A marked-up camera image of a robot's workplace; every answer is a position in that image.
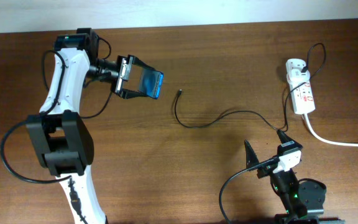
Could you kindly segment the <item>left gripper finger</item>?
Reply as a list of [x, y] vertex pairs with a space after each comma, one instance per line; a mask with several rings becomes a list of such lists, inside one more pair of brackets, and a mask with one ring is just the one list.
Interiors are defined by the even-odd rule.
[[148, 97], [148, 95], [139, 91], [128, 90], [128, 89], [123, 89], [121, 91], [121, 98], [123, 99], [131, 99], [137, 97]]
[[130, 55], [129, 58], [131, 59], [131, 64], [136, 65], [138, 67], [142, 67], [148, 70], [154, 70], [153, 67], [147, 65], [146, 63], [144, 63], [143, 61], [141, 61], [141, 59], [139, 59], [138, 57], [134, 56], [134, 55]]

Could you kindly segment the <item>blue Galaxy smartphone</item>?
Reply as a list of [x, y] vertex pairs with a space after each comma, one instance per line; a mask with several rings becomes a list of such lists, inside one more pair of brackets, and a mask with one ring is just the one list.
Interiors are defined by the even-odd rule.
[[156, 100], [160, 95], [163, 78], [164, 74], [160, 71], [143, 69], [138, 90]]

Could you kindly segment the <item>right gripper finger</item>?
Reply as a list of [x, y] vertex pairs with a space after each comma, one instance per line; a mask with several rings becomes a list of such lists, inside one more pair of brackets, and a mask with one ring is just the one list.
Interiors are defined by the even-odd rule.
[[259, 160], [249, 141], [244, 141], [244, 147], [246, 152], [246, 169], [252, 170], [259, 165]]
[[281, 129], [277, 130], [277, 135], [279, 137], [279, 140], [282, 144], [290, 142], [291, 138], [288, 137]]

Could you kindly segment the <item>white power strip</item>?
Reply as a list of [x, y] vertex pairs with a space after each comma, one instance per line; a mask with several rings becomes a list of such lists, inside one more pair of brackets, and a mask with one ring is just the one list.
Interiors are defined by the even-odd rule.
[[[299, 69], [302, 71], [302, 69], [306, 66], [306, 62], [302, 59], [291, 58], [287, 60], [285, 65], [287, 72], [293, 69]], [[308, 114], [315, 110], [310, 79], [303, 83], [289, 84], [289, 87], [295, 114]]]

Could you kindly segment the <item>white charger adapter plug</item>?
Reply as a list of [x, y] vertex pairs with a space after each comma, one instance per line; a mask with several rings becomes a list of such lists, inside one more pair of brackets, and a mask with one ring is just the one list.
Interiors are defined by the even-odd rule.
[[303, 83], [310, 79], [310, 72], [302, 72], [299, 69], [293, 69], [287, 72], [287, 82], [289, 84]]

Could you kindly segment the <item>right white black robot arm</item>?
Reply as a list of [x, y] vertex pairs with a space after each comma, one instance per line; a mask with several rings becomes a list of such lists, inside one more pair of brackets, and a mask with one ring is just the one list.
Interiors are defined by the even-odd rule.
[[314, 179], [298, 179], [293, 168], [301, 162], [303, 146], [278, 130], [281, 144], [277, 154], [260, 162], [249, 141], [244, 141], [246, 168], [256, 170], [258, 178], [269, 177], [270, 185], [280, 198], [285, 214], [274, 217], [275, 223], [345, 223], [339, 218], [321, 218], [327, 186]]

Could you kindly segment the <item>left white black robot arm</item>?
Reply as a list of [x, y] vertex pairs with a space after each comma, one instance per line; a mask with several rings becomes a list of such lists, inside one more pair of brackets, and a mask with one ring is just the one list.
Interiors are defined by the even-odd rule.
[[26, 124], [37, 159], [62, 186], [75, 223], [108, 222], [92, 180], [93, 138], [80, 116], [85, 80], [107, 82], [110, 93], [123, 99], [157, 99], [164, 78], [134, 55], [119, 56], [115, 62], [99, 57], [100, 40], [91, 28], [57, 37], [47, 99]]

